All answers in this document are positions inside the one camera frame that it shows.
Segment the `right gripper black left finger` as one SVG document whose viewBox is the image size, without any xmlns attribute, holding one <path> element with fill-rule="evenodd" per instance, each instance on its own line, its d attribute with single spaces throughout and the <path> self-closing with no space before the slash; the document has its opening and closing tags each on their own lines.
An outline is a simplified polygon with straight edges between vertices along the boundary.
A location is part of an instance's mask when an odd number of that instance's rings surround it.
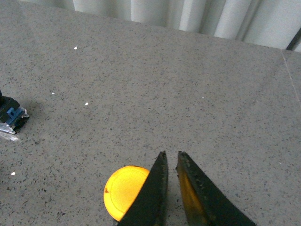
<svg viewBox="0 0 301 226">
<path fill-rule="evenodd" d="M 168 163 L 166 152 L 160 152 L 138 196 L 118 226 L 166 225 Z"/>
</svg>

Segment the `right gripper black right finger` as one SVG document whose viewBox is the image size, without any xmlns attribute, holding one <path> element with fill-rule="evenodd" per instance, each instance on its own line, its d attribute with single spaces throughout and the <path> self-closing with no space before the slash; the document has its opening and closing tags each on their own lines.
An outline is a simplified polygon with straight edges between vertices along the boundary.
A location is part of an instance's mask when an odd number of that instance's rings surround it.
<svg viewBox="0 0 301 226">
<path fill-rule="evenodd" d="M 186 152 L 178 153 L 176 167 L 182 202 L 190 226 L 254 226 L 210 180 Z"/>
</svg>

